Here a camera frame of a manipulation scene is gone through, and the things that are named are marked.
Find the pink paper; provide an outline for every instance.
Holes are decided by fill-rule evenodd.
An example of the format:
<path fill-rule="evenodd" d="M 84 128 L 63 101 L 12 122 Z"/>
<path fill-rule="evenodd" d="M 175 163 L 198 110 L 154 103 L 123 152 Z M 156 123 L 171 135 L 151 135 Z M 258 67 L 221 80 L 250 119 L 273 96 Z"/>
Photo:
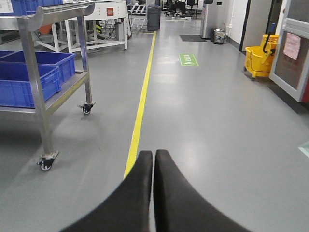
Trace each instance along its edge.
<path fill-rule="evenodd" d="M 283 53 L 292 59 L 297 60 L 300 50 L 300 41 L 301 38 L 299 36 L 287 33 Z"/>

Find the office chair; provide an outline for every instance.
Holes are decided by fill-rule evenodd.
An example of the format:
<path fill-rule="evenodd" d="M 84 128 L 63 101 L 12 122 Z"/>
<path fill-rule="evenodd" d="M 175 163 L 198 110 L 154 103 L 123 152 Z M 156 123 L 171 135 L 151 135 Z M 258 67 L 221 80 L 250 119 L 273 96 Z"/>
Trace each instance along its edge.
<path fill-rule="evenodd" d="M 166 2 L 166 8 L 168 8 L 168 11 L 165 12 L 165 17 L 168 16 L 168 15 L 180 16 L 180 15 L 176 12 L 176 5 L 173 4 L 173 0 L 167 0 L 167 2 Z"/>
<path fill-rule="evenodd" d="M 197 3 L 196 3 L 196 0 L 187 0 L 187 6 L 191 6 L 190 9 L 188 9 L 188 14 L 190 15 L 195 15 L 196 14 L 196 10 L 193 9 L 193 6 L 195 6 Z"/>

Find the black doormat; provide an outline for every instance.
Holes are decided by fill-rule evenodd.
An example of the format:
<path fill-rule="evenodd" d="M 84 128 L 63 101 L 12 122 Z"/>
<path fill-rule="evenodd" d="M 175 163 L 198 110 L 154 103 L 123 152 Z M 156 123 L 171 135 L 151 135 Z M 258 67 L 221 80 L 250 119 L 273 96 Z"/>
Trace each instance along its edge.
<path fill-rule="evenodd" d="M 207 42 L 207 40 L 202 39 L 199 35 L 179 35 L 181 40 L 184 42 Z"/>

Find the green floor sign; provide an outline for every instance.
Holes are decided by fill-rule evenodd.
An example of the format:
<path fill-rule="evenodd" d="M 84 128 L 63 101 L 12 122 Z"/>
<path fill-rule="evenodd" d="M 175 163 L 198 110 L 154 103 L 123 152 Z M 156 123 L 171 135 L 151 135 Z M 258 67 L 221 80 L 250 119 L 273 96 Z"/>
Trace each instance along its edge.
<path fill-rule="evenodd" d="M 179 54 L 182 66 L 198 66 L 197 59 L 193 54 Z"/>

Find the yellow tape line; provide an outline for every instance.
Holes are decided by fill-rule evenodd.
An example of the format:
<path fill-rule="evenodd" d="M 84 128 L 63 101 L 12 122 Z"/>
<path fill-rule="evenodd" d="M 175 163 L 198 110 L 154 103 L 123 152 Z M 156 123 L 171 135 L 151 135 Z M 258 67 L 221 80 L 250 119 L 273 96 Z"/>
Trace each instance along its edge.
<path fill-rule="evenodd" d="M 128 156 L 127 161 L 126 161 L 126 170 L 125 170 L 124 178 L 131 171 L 132 167 L 135 164 L 136 157 L 137 157 L 137 152 L 138 152 L 138 148 L 139 148 L 139 141 L 140 141 L 141 124 L 142 124 L 142 121 L 143 121 L 144 108 L 145 108 L 145 104 L 146 104 L 146 96 L 147 96 L 148 84 L 149 84 L 149 79 L 150 79 L 151 65 L 152 65 L 153 57 L 154 57 L 155 39 L 156 39 L 156 31 L 154 32 L 154 35 L 153 35 L 153 41 L 152 41 L 151 49 L 150 49 L 150 53 L 149 53 L 144 83 L 143 83 L 143 87 L 142 87 L 141 95 L 140 95 L 139 108 L 137 110 L 134 130 L 133 130 L 133 134 L 132 134 L 129 156 Z"/>

